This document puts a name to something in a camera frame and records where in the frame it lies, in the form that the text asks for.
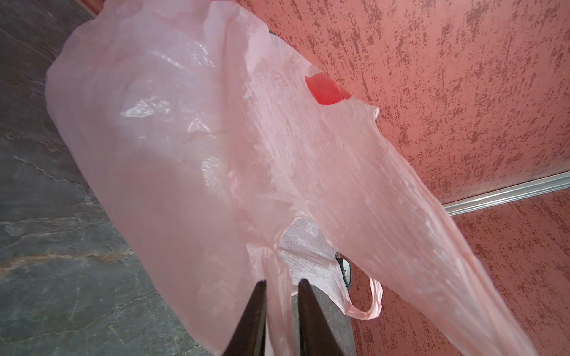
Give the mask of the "pink translucent plastic bag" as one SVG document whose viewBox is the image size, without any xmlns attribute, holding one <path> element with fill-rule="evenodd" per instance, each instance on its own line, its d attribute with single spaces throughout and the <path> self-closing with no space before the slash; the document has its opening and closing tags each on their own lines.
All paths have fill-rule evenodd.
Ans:
<svg viewBox="0 0 570 356">
<path fill-rule="evenodd" d="M 298 273 L 350 317 L 377 317 L 387 287 L 464 355 L 535 355 L 454 221 L 379 133 L 379 109 L 319 103 L 317 73 L 233 1 L 107 1 L 65 42 L 45 98 L 111 222 L 210 352 L 225 351 L 265 280 L 268 346 L 293 355 Z"/>
</svg>

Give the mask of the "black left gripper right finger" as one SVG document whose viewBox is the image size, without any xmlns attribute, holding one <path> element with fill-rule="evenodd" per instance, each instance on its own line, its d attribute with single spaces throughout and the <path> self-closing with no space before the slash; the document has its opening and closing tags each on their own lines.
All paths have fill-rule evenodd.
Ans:
<svg viewBox="0 0 570 356">
<path fill-rule="evenodd" d="M 298 317 L 300 355 L 344 355 L 307 279 L 298 284 Z"/>
</svg>

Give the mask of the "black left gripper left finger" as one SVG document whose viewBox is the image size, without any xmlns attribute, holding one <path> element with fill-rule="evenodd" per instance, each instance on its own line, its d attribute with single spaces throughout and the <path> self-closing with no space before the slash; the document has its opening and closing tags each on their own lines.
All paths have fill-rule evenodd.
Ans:
<svg viewBox="0 0 570 356">
<path fill-rule="evenodd" d="M 259 281 L 223 356 L 263 356 L 266 343 L 267 282 Z"/>
</svg>

